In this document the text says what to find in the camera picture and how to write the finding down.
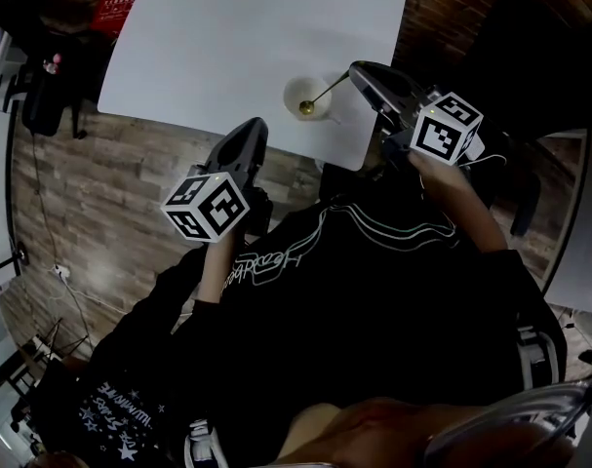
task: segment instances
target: wall outlet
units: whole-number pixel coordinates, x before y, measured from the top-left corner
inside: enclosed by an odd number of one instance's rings
[[[54,270],[55,273],[62,279],[67,280],[70,277],[70,269],[68,267],[64,267],[63,265],[56,265]]]

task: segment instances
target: red box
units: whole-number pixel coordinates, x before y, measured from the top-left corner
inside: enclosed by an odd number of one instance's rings
[[[117,38],[136,0],[100,0],[90,28]]]

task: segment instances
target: wooden floor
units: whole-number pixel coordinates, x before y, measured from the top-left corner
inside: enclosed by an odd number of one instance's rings
[[[26,244],[31,265],[11,284],[0,305],[18,344],[46,333],[59,318],[58,346],[83,337],[78,303],[96,345],[149,293],[158,272],[198,246],[177,234],[159,204],[192,165],[206,160],[218,136],[97,113],[88,113],[84,123],[88,137],[74,140],[68,113],[58,134],[50,138],[33,139],[17,122],[14,219],[16,236]],[[57,262],[70,269],[74,299],[51,272],[54,248],[37,195],[33,141]],[[553,150],[564,150],[575,164],[578,146],[575,153],[574,144],[567,144],[571,145],[556,142]],[[369,165],[377,160],[376,149],[374,141]],[[555,251],[571,187],[544,163],[537,166],[547,183],[536,220],[525,238],[510,241],[539,281]],[[274,202],[272,223],[314,203],[319,180],[312,160],[268,149],[257,184]],[[497,203],[493,213],[504,229],[509,228],[512,207]],[[89,355],[89,343],[78,351]]]

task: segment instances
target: black sweatshirt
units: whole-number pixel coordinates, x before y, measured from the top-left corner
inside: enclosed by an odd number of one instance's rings
[[[220,305],[197,302],[171,335],[204,253],[158,277],[78,382],[49,366],[33,408],[47,449],[183,466],[188,425],[207,417],[245,468],[273,461],[295,415],[321,402],[490,404],[523,388],[520,310],[566,359],[518,254],[478,253],[420,188],[377,183],[289,216],[237,257]]]

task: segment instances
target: metal spoon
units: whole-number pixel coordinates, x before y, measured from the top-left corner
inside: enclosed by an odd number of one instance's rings
[[[343,80],[345,80],[345,78],[348,77],[350,71],[349,69],[347,71],[345,71],[341,77],[336,80],[332,85],[330,85],[330,87],[328,89],[326,89],[324,92],[322,92],[319,96],[317,96],[316,98],[314,98],[313,100],[303,100],[300,104],[299,104],[299,112],[309,116],[311,114],[313,114],[315,112],[315,102],[317,100],[319,100],[320,97],[322,97],[323,95],[326,94],[326,92],[334,87],[336,87],[339,83],[341,83]]]

